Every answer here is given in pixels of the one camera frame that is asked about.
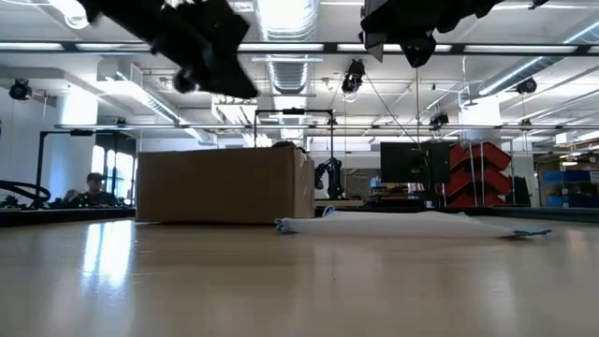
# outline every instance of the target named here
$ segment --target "camera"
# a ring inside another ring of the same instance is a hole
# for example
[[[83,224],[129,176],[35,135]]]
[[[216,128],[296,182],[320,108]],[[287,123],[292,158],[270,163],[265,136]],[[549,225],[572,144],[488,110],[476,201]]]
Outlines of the camera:
[[[33,91],[29,86],[29,80],[27,79],[17,79],[15,83],[12,84],[10,90],[8,91],[8,95],[10,98],[18,101],[26,101],[31,99]]]
[[[349,69],[345,73],[345,80],[343,80],[341,87],[343,92],[346,94],[355,93],[362,85],[362,76],[364,74],[366,74],[366,70],[362,60],[352,60]]]

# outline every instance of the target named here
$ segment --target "cardboard box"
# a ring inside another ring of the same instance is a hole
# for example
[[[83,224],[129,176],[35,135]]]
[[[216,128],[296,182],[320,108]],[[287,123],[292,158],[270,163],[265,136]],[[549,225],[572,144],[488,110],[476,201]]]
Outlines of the cardboard box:
[[[314,161],[292,147],[139,154],[143,222],[272,224],[314,216]]]

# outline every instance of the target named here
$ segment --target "fluorescent light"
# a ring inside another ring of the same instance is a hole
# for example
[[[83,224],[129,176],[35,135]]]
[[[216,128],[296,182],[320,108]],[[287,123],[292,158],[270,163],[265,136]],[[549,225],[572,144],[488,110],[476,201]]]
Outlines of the fluorescent light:
[[[571,153],[571,154],[564,154],[564,155],[560,155],[561,159],[565,159],[567,157],[575,157],[575,156],[580,156],[582,155],[582,153]]]
[[[499,4],[493,10],[509,10],[509,9],[528,9],[531,5],[503,5]]]
[[[383,51],[402,51],[400,45],[384,45]]]
[[[577,137],[578,140],[586,141],[591,139],[599,138],[599,131],[589,132],[588,134],[580,135]]]
[[[451,45],[437,45],[434,48],[434,52],[449,52],[451,51]]]
[[[337,45],[337,51],[366,51],[366,48],[358,43],[342,43]]]
[[[368,130],[373,128],[372,125],[334,125],[333,129],[352,129],[352,130]]]
[[[0,51],[63,51],[60,43],[0,42]]]
[[[364,45],[359,43],[341,43],[337,45],[337,51],[366,51]],[[402,52],[400,45],[386,44],[383,46],[385,52]],[[448,52],[451,51],[451,45],[437,45],[435,52]]]
[[[69,130],[141,130],[172,129],[174,125],[55,125],[54,127]]]
[[[322,43],[242,43],[239,51],[322,51]]]
[[[364,6],[364,2],[359,1],[321,1],[323,6]]]
[[[229,129],[244,129],[245,125],[196,125],[196,126],[194,126],[194,128],[229,130]]]
[[[308,125],[259,125],[258,129],[306,129]]]
[[[235,10],[235,12],[237,13],[246,13],[254,11],[254,4],[249,1],[234,1],[229,2],[229,4],[231,5],[231,8],[233,8],[233,10]]]
[[[322,62],[322,59],[314,57],[252,57],[252,62],[319,63]]]
[[[577,46],[466,46],[465,52],[573,52]]]
[[[78,43],[80,51],[149,51],[145,43]]]

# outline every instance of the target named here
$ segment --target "ceiling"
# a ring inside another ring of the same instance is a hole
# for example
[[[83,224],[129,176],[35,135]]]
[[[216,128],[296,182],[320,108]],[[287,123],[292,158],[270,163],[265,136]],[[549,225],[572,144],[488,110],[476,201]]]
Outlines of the ceiling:
[[[124,29],[111,20],[102,19],[95,26],[81,30],[73,30],[64,24],[62,14],[53,7],[15,5],[9,2],[26,2],[28,0],[0,0],[0,39],[1,40],[83,40],[83,41],[130,41],[136,40]],[[599,21],[599,6],[592,0],[582,1],[549,1],[552,6],[541,7],[530,11],[525,6],[530,1],[506,1],[494,9],[486,18],[477,20],[473,17],[463,20],[451,33],[436,35],[440,43],[562,43],[575,32]],[[358,42],[360,3],[358,0],[320,1],[318,20],[314,41],[322,42]],[[244,11],[242,15],[252,23],[252,29],[246,41],[258,41],[260,34],[253,11]],[[242,66],[256,86],[262,92],[257,100],[261,109],[273,108],[272,92],[269,85],[267,64],[256,60],[264,55],[240,55]],[[393,123],[390,109],[399,122],[414,124],[415,116],[420,111],[421,118],[427,120],[434,110],[424,111],[432,102],[442,95],[448,95],[457,101],[457,93],[447,93],[464,83],[484,81],[497,73],[513,66],[521,60],[514,56],[461,56],[434,55],[430,61],[417,71],[411,68],[402,55],[386,55],[383,63],[371,56],[360,55],[363,60],[367,79],[358,90],[354,102],[343,101],[341,90],[338,90],[352,55],[313,55],[317,59],[311,65],[311,86],[306,108],[335,110],[339,124],[384,124]],[[133,63],[143,73],[143,86],[171,107],[177,110],[184,119],[191,123],[215,124],[218,120],[211,113],[212,96],[206,93],[181,95],[171,90],[168,84],[170,76],[177,67],[162,56],[150,54],[132,54],[124,56],[101,56],[91,54],[9,54],[0,53],[0,66],[27,67],[44,66],[63,69],[73,76],[94,85],[97,64],[101,59],[119,58],[122,63]],[[536,74],[538,92],[567,81],[577,74],[597,66],[596,58],[567,58],[555,66]],[[575,81],[570,81],[558,88],[546,91],[543,95],[533,97],[504,92],[498,95],[501,101],[501,119],[504,123],[516,122],[522,116],[536,111],[559,107],[564,102],[576,99],[596,90],[599,84],[599,72],[591,72]],[[101,104],[102,116],[126,115],[130,122],[151,123],[155,118],[150,110],[124,100],[129,108],[125,114],[119,105]],[[450,123],[459,122],[459,106],[444,106]],[[599,103],[591,99],[575,109],[565,109],[550,114],[538,123],[556,125],[561,123],[599,124]],[[323,123],[325,117],[316,118]],[[377,132],[348,131],[349,135],[371,136]],[[505,132],[506,135],[517,136],[519,132]],[[180,132],[155,132],[156,137],[180,137]],[[537,137],[549,137],[555,132],[539,132]]]

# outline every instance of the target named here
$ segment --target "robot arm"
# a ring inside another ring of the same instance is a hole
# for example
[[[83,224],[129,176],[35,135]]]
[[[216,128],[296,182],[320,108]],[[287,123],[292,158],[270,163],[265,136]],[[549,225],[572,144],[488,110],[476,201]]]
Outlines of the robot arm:
[[[329,174],[329,198],[331,200],[338,200],[343,197],[343,187],[341,185],[341,160],[331,158],[326,162],[318,165],[314,170],[314,187],[318,190],[324,188],[322,183],[322,176],[326,173]]]

